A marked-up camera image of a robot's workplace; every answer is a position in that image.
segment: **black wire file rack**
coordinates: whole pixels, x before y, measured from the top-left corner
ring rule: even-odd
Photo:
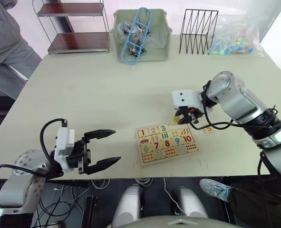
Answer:
[[[180,33],[179,53],[185,43],[186,54],[194,51],[199,54],[208,53],[213,41],[217,22],[217,10],[186,9]]]

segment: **white cable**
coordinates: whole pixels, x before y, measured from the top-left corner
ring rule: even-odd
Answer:
[[[165,192],[168,194],[168,196],[170,197],[170,199],[177,205],[178,209],[182,212],[183,215],[186,215],[186,213],[183,211],[183,209],[181,209],[181,207],[178,205],[178,203],[172,198],[172,196],[170,195],[170,193],[164,188]]]
[[[86,193],[88,190],[90,190],[92,186],[93,186],[93,185],[91,185],[89,188],[87,188],[87,189],[84,190],[82,193],[80,193],[79,195],[77,195],[76,198],[74,198],[74,199],[73,199],[72,201],[70,201],[70,202],[63,202],[63,200],[62,200],[62,193],[63,193],[63,190],[64,190],[64,186],[63,186],[63,187],[62,187],[61,194],[60,194],[60,201],[61,201],[61,203],[69,204],[69,203],[74,202],[77,198],[79,198],[81,195],[83,195],[83,194]]]
[[[62,191],[62,189],[57,189],[57,188],[53,188],[53,190],[55,190],[55,191]]]
[[[144,187],[149,187],[152,182],[153,178],[147,177],[147,178],[135,178],[135,181],[137,184],[144,186]]]
[[[101,186],[97,186],[95,184],[95,180],[91,180],[91,182],[92,182],[92,185],[94,186],[95,189],[105,189],[109,185],[110,179],[107,179],[107,184],[106,185],[105,185],[106,180],[104,179]]]

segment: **light blue shoe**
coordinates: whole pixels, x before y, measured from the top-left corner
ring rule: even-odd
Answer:
[[[206,194],[217,197],[228,203],[229,192],[232,187],[211,179],[201,179],[199,185]]]

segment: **plastic bag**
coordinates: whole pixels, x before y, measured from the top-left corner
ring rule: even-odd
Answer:
[[[220,15],[209,54],[263,56],[258,21],[240,15]]]
[[[132,23],[126,21],[122,21],[118,24],[116,29],[116,39],[119,44],[124,44],[126,42],[126,38],[131,28]],[[132,34],[130,36],[131,42],[140,45],[144,36],[145,30],[139,25],[134,25]],[[157,27],[156,29],[154,29],[153,33],[151,33],[151,29],[149,28],[148,33],[146,35],[143,51],[148,51],[153,48],[164,48],[165,46],[166,38],[164,36],[162,28],[160,26]],[[135,50],[135,47],[130,44],[128,45],[128,48],[130,53],[134,56],[138,52],[138,50]]]

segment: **wooden shelf board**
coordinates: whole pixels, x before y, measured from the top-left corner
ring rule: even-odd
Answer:
[[[59,33],[50,45],[51,54],[108,51],[108,32]]]
[[[102,16],[103,3],[46,3],[43,4],[38,17],[65,16]]]

